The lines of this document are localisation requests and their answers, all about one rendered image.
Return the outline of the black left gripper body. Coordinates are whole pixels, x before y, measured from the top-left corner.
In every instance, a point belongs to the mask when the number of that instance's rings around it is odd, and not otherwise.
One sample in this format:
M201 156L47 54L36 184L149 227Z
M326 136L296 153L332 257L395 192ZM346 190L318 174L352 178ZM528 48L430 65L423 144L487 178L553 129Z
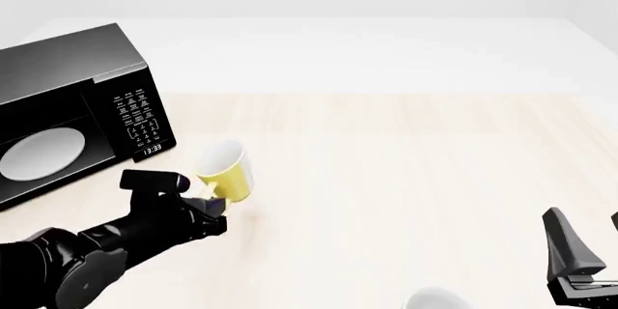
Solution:
M227 232L225 215L203 215L190 205L190 201L183 201L181 207L183 213L180 231L183 239L205 239L211 236L221 236Z

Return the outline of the white round plate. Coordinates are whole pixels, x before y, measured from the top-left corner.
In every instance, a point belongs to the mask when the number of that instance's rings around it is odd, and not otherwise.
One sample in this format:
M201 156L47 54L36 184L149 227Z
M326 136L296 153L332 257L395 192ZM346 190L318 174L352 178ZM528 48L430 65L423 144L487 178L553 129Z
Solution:
M84 135L74 128L40 131L19 140L0 157L0 175L17 182L47 178L77 160L85 145Z

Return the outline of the black flat plate on stalk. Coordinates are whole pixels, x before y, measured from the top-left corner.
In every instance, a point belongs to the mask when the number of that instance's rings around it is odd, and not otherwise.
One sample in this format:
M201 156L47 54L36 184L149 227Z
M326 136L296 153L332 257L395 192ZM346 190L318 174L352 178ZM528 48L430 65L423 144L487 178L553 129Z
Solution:
M176 172L125 169L119 187L140 192L180 194L190 188L190 180Z

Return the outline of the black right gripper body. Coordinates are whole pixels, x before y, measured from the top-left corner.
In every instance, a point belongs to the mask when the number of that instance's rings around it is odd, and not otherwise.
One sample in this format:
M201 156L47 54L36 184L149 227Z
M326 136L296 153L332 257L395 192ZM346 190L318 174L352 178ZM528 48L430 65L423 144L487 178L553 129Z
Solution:
M547 287L555 305L618 305L618 280L599 281L592 268L559 274L548 269Z

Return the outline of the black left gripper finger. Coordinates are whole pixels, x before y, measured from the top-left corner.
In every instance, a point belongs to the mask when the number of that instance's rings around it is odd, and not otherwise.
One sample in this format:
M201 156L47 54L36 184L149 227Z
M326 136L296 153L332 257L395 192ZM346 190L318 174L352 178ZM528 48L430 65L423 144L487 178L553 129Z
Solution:
M198 212L207 216L221 216L227 209L225 198L191 198L190 205Z

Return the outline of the yellow and white mug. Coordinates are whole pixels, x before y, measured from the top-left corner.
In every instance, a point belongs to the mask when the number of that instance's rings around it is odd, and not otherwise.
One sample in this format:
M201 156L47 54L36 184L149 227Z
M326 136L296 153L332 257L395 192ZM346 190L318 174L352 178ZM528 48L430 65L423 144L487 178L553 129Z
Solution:
M255 186L248 152L239 140L224 140L208 149L196 175L216 198L232 203L248 198Z

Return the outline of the black microwave oven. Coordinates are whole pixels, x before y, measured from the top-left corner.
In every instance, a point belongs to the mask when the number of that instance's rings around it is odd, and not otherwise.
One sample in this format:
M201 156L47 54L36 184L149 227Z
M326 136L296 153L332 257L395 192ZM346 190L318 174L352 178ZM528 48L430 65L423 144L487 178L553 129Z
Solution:
M59 127L82 132L81 155L35 181L0 175L0 211L177 144L149 65L118 24L0 49L0 157Z

